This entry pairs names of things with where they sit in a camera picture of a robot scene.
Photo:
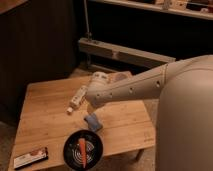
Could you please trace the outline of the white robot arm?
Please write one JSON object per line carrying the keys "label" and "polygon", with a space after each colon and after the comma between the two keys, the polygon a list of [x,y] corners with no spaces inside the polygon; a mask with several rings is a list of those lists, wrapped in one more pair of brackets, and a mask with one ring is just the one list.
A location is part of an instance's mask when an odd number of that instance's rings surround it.
{"label": "white robot arm", "polygon": [[157,99],[155,171],[213,171],[213,55],[179,60],[118,82],[93,74],[93,106]]}

